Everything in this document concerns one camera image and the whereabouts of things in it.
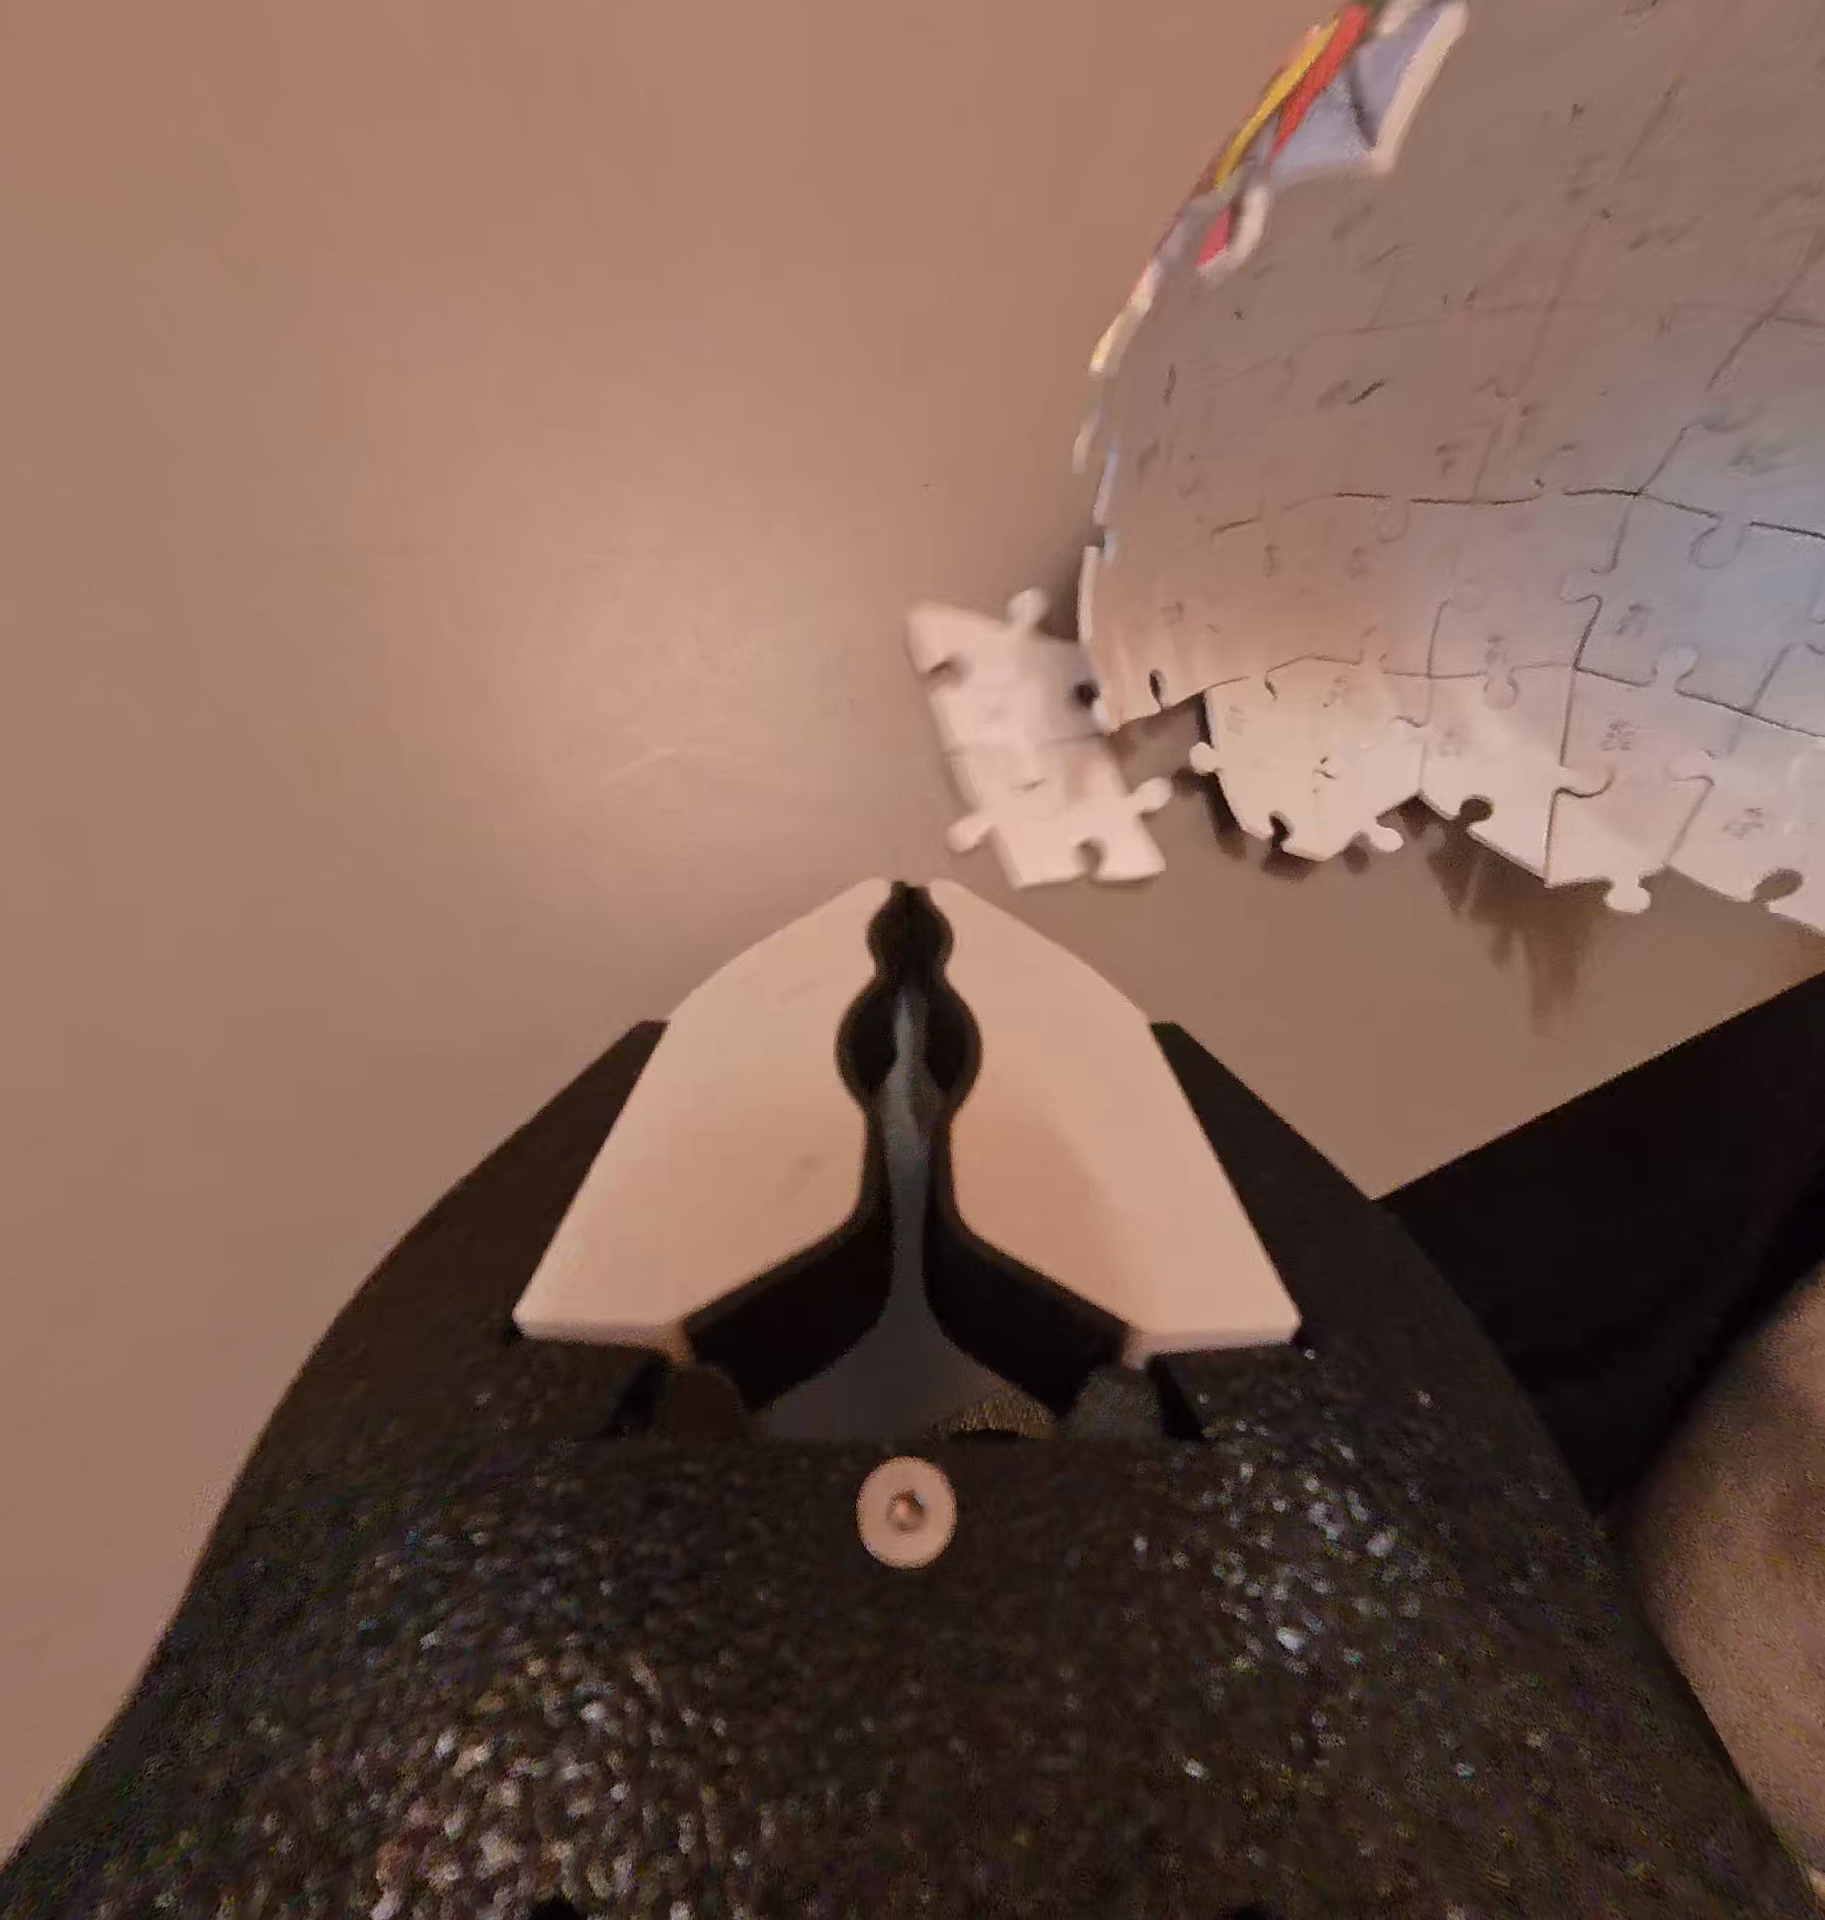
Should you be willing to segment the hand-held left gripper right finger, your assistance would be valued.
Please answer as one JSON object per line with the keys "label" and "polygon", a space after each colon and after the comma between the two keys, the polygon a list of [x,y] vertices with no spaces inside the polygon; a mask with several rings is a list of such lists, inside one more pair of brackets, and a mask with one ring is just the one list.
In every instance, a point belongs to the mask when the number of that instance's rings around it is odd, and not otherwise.
{"label": "hand-held left gripper right finger", "polygon": [[1105,1370],[1289,1343],[1302,1313],[1148,1015],[966,886],[926,900],[947,1340],[1051,1412]]}

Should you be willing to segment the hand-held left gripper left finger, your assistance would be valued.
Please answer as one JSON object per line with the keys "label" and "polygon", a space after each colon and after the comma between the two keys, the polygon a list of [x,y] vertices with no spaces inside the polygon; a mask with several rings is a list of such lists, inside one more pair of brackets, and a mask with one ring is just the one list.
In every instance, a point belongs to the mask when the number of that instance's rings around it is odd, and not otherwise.
{"label": "hand-held left gripper left finger", "polygon": [[713,1370],[764,1410],[876,1326],[893,906],[867,878],[678,1005],[513,1311],[521,1336]]}

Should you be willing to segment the partly built white puzzle ball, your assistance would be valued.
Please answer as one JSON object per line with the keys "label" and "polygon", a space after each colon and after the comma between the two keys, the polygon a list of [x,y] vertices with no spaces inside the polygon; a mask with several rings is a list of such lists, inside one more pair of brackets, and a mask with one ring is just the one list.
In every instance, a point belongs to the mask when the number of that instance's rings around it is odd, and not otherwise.
{"label": "partly built white puzzle ball", "polygon": [[1093,357],[1119,725],[1825,937],[1825,1],[1337,4]]}

